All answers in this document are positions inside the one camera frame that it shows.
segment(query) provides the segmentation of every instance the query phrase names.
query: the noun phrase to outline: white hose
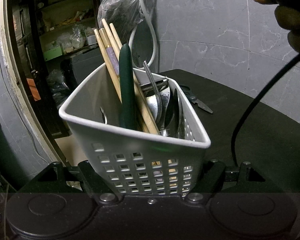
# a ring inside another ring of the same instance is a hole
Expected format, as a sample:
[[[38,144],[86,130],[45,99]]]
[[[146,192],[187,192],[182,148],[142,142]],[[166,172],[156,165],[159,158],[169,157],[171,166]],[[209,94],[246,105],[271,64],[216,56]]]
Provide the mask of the white hose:
[[[148,12],[147,12],[147,9],[146,9],[144,1],[143,0],[139,0],[139,4],[140,4],[141,10],[142,10],[142,13],[145,16],[146,23],[149,26],[149,29],[150,29],[150,32],[151,32],[151,36],[152,36],[153,52],[152,52],[151,59],[148,62],[148,66],[151,66],[151,64],[154,62],[155,56],[157,54],[157,37],[155,36],[154,28],[153,28],[152,23],[151,23],[151,18],[149,16]],[[130,35],[130,39],[129,39],[129,47],[130,47],[131,52],[132,52],[132,44],[133,44],[134,35],[136,34],[136,30],[137,30],[137,26],[133,29],[133,31],[132,31],[132,33]],[[133,65],[134,68],[138,68],[138,69],[144,70],[143,67],[142,68],[137,67],[134,64],[133,60],[132,60],[132,65]]]

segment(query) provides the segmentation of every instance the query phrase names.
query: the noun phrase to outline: green box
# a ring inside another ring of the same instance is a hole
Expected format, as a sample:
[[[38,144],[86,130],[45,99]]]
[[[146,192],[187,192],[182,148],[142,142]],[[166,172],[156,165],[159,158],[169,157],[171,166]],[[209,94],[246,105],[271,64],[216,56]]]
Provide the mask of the green box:
[[[61,46],[58,46],[56,48],[50,49],[46,52],[44,52],[43,56],[44,56],[44,60],[48,61],[51,60],[55,57],[59,57],[62,55],[62,49]]]

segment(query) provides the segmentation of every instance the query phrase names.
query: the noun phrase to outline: white plastic basket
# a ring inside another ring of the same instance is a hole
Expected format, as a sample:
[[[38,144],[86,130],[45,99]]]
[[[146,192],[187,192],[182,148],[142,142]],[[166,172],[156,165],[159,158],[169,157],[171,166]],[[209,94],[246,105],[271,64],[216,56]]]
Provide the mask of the white plastic basket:
[[[140,83],[149,82],[145,71],[135,73]],[[155,80],[162,77],[154,74]],[[105,64],[93,71],[59,109],[91,166],[112,190],[185,195],[195,185],[211,142],[178,84],[169,79],[169,85],[172,91],[177,88],[181,97],[186,139],[119,127],[121,103]]]

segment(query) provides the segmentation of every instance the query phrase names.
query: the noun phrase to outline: floor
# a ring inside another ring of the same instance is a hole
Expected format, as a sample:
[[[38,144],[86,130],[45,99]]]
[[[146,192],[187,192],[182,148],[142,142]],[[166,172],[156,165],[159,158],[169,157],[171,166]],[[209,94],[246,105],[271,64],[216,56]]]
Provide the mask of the floor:
[[[72,166],[87,159],[74,135],[56,139],[56,143]]]

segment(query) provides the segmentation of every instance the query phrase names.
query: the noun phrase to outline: scissors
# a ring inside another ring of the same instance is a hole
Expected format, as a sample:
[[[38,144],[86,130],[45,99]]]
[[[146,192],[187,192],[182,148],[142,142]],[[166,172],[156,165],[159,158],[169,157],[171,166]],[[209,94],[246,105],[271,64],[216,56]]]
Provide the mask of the scissors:
[[[186,95],[186,97],[188,98],[188,100],[195,104],[197,103],[199,108],[201,108],[202,110],[208,112],[209,114],[212,114],[213,111],[206,105],[204,104],[202,101],[200,101],[193,93],[190,87],[186,86],[186,85],[180,85],[182,91],[184,92],[184,94]]]

